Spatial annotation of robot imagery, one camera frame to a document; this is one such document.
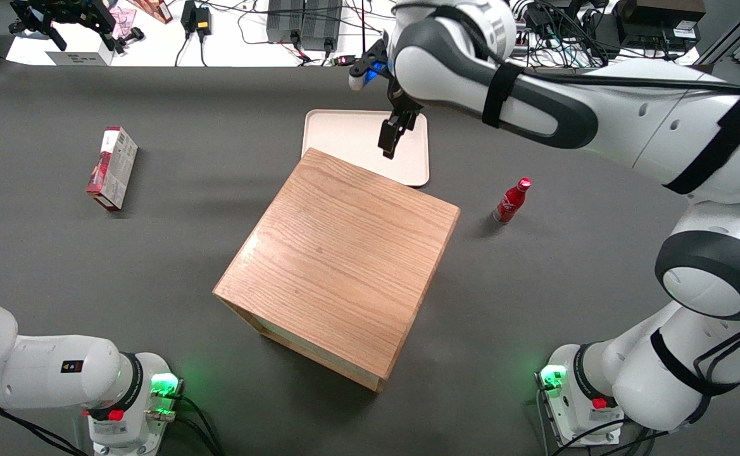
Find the red box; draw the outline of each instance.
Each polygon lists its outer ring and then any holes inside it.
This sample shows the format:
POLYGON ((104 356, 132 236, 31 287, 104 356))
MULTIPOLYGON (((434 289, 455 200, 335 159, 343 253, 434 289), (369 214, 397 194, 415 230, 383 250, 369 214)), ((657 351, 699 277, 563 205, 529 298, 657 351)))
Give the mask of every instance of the red box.
POLYGON ((123 127, 106 128, 100 159, 91 172, 85 192, 107 210, 121 210, 138 150, 123 127))
POLYGON ((173 20, 173 15, 167 9, 165 0, 129 0, 139 9, 157 18, 161 23, 168 23, 173 20))

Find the wooden box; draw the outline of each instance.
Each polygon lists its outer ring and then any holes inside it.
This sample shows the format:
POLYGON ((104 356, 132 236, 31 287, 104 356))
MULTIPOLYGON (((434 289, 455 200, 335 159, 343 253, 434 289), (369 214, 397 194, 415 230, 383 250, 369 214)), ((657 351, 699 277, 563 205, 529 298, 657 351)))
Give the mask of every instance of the wooden box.
POLYGON ((381 392, 459 216, 312 148, 213 292, 265 337, 381 392))

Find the coca-cola bottle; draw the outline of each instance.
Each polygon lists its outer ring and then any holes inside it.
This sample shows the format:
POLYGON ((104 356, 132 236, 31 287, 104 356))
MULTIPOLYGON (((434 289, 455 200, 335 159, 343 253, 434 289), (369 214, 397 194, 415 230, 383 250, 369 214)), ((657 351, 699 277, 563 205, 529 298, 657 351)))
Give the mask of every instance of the coca-cola bottle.
POLYGON ((519 180, 519 184, 515 185, 505 193, 502 201, 496 206, 495 210, 491 213, 494 220, 505 225, 513 216, 517 213, 517 210, 524 204, 524 196, 526 196, 527 190, 530 188, 530 179, 522 178, 519 180))

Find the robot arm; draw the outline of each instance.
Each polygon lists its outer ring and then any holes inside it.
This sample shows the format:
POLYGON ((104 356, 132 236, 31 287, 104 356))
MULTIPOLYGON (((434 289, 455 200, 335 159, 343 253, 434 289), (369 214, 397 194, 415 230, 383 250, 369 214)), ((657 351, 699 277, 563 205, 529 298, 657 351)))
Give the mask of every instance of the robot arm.
POLYGON ((674 302, 613 340, 560 347, 546 369, 563 380, 544 387, 563 443, 614 444, 616 422, 580 436, 624 411, 663 431, 697 419, 709 396, 740 381, 738 87, 656 60, 569 77, 509 72, 501 64, 515 26, 501 2, 400 0, 395 14, 392 37, 350 70, 353 89, 376 75, 389 80, 392 115, 379 136, 388 158, 424 106, 444 106, 541 144, 596 153, 688 194, 693 204, 655 270, 674 302), (728 133, 736 137, 727 141, 728 133))
MULTIPOLYGON (((491 3, 495 6, 486 0, 459 0, 447 8, 438 7, 445 4, 440 0, 401 0, 392 37, 368 50, 351 69, 353 87, 363 86, 367 75, 375 73, 390 80, 387 96, 393 112, 379 138, 388 158, 423 106, 448 106, 476 118, 487 115, 488 124, 541 144, 604 156, 687 193, 693 201, 728 208, 740 204, 740 147, 712 173, 697 176, 692 170, 722 134, 726 114, 740 100, 740 94, 726 91, 723 81, 697 70, 664 61, 630 60, 571 79, 520 72, 509 96, 494 106, 492 122, 489 93, 502 81, 488 57, 493 54, 501 60, 510 52, 515 26, 506 25, 513 18, 503 3, 491 3), (441 8, 454 13, 441 15, 441 8), (486 50, 480 50, 481 37, 486 50), (635 82, 584 84, 589 78, 635 82)), ((671 297, 694 311, 740 320, 740 282, 731 277, 740 274, 740 265, 733 265, 731 274, 709 265, 726 266, 738 245, 694 253, 705 242, 702 234, 672 236, 661 251, 657 276, 671 297), (728 290, 728 283, 734 283, 731 288, 738 296, 728 290), (722 302, 728 296, 734 300, 722 302)))
POLYGON ((91 0, 11 0, 10 6, 18 15, 16 23, 10 26, 11 32, 31 30, 52 38, 58 49, 66 50, 66 41, 60 36, 52 21, 78 23, 100 35, 108 50, 123 50, 118 41, 112 38, 116 20, 103 2, 91 0))
POLYGON ((155 454, 172 418, 179 380, 152 353, 123 353, 112 341, 81 335, 18 334, 0 307, 0 408, 80 406, 94 450, 114 456, 155 454))

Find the dark gray tabletop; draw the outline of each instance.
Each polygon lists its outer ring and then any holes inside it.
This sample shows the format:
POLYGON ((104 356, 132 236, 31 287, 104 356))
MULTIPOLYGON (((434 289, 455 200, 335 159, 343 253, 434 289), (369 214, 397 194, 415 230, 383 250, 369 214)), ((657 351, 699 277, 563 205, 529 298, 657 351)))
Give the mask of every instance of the dark gray tabletop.
MULTIPOLYGON (((668 302, 653 263, 685 201, 597 156, 427 110, 422 191, 462 216, 376 396, 261 338, 211 295, 297 162, 306 113, 387 109, 383 84, 354 93, 346 77, 0 61, 0 305, 20 334, 164 356, 230 454, 538 456, 532 372, 560 344, 615 337, 668 302), (142 149, 116 214, 84 194, 107 125, 142 149), (526 205, 491 230, 523 175, 526 205)), ((74 410, 19 415, 73 435, 74 410)), ((740 388, 655 451, 740 454, 740 388)), ((161 454, 203 452, 171 425, 161 454)), ((54 453, 0 419, 1 455, 54 453)))

